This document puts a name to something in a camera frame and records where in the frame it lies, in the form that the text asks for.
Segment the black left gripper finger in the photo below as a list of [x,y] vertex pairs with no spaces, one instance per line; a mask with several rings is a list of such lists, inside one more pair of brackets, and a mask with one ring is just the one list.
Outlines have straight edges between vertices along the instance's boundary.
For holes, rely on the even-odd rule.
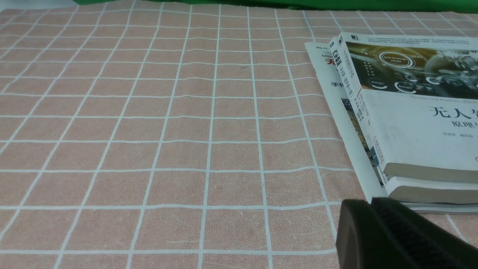
[[476,269],[477,248],[391,198],[346,199],[336,238],[342,269]]

